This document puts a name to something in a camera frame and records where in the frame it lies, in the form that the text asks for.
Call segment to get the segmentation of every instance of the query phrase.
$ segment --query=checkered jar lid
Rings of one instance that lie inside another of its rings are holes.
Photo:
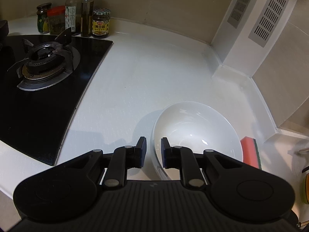
[[[93,11],[93,13],[95,15],[101,16],[101,15],[109,15],[110,14],[110,10],[109,9],[95,9]]]

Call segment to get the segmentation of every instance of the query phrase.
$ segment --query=gas burner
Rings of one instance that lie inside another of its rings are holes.
[[[71,43],[71,31],[63,31],[54,42],[34,47],[27,39],[22,43],[26,57],[19,61],[17,74],[23,80],[22,90],[41,90],[53,86],[68,77],[78,66],[80,54]]]

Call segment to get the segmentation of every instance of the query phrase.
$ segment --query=metal rivet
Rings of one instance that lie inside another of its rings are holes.
[[[104,181],[104,185],[107,187],[117,187],[119,185],[119,181],[115,179],[108,179]]]
[[[201,187],[201,186],[204,185],[204,181],[202,181],[200,179],[192,179],[192,180],[189,180],[189,184],[192,187]]]

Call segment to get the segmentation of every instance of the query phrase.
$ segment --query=product label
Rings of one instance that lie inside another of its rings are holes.
[[[65,7],[65,28],[72,28],[72,32],[75,32],[75,20],[76,20],[76,6]]]
[[[49,32],[48,18],[45,14],[38,16],[38,31],[40,33]]]
[[[92,33],[94,35],[106,35],[109,32],[109,21],[92,21]]]

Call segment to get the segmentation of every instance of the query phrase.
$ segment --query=gas stove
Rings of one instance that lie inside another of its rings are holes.
[[[52,42],[34,46],[22,39],[26,57],[17,62],[17,74],[23,80],[18,84],[22,90],[41,90],[53,86],[69,76],[80,62],[76,48],[69,46],[72,32],[63,31]]]
[[[1,41],[0,140],[54,165],[66,130],[112,41],[14,35]]]

